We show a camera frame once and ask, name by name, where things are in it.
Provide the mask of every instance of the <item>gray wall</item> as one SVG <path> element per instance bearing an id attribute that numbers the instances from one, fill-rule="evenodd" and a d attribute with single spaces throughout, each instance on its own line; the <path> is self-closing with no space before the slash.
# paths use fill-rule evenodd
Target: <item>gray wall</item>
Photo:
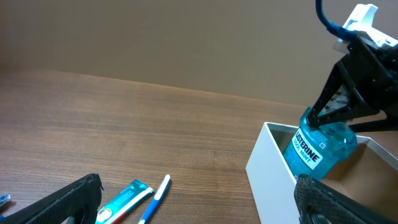
<path id="1" fill-rule="evenodd" d="M 324 0 L 343 24 L 359 0 Z M 395 0 L 374 25 L 398 38 Z M 4 0 L 3 67 L 49 68 L 312 105 L 342 54 L 293 0 Z"/>

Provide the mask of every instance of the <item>bottle label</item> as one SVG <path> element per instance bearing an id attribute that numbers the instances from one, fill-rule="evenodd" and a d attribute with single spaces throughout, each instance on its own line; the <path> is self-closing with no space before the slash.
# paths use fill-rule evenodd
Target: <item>bottle label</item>
<path id="1" fill-rule="evenodd" d="M 293 147 L 304 163 L 314 170 L 323 159 L 322 155 L 305 139 L 299 128 L 292 138 Z"/>

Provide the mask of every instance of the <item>blue liquid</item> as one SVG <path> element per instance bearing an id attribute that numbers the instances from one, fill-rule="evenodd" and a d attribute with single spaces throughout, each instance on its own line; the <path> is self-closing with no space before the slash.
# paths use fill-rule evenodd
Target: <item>blue liquid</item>
<path id="1" fill-rule="evenodd" d="M 294 177 L 307 174 L 322 179 L 340 160 L 349 156 L 358 147 L 355 133 L 343 122 L 310 128 L 307 108 L 300 119 L 300 127 L 287 145 L 283 156 Z"/>

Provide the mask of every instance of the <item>blue pen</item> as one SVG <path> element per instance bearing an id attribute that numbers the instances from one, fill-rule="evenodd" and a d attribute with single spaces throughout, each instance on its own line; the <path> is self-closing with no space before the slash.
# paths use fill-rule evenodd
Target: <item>blue pen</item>
<path id="1" fill-rule="evenodd" d="M 166 175 L 164 177 L 163 182 L 160 184 L 159 188 L 157 189 L 154 198 L 150 202 L 145 210 L 144 214 L 142 215 L 141 219 L 139 220 L 138 224 L 145 224 L 149 220 L 149 218 L 155 213 L 156 208 L 159 206 L 160 202 L 164 199 L 164 195 L 169 189 L 171 183 L 170 175 Z"/>

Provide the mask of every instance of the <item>cable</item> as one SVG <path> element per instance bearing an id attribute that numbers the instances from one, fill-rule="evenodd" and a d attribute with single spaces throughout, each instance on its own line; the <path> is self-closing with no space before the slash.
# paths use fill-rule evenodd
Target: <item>cable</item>
<path id="1" fill-rule="evenodd" d="M 345 28 L 335 24 L 334 22 L 330 22 L 322 10 L 322 0 L 315 0 L 315 9 L 317 10 L 317 16 L 321 23 L 326 27 L 331 34 L 335 35 L 336 37 L 344 40 L 352 42 L 356 38 L 356 34 L 354 32 L 348 31 Z"/>

